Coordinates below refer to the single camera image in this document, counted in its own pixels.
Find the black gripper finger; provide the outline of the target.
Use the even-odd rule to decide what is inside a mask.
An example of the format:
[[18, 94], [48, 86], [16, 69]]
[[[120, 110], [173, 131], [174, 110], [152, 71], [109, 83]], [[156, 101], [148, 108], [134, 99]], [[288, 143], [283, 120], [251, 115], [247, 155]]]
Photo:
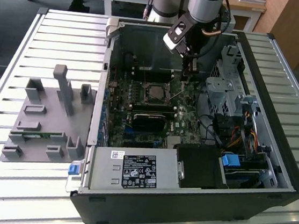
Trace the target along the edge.
[[188, 82], [193, 75], [199, 72], [197, 59], [184, 59], [182, 81]]

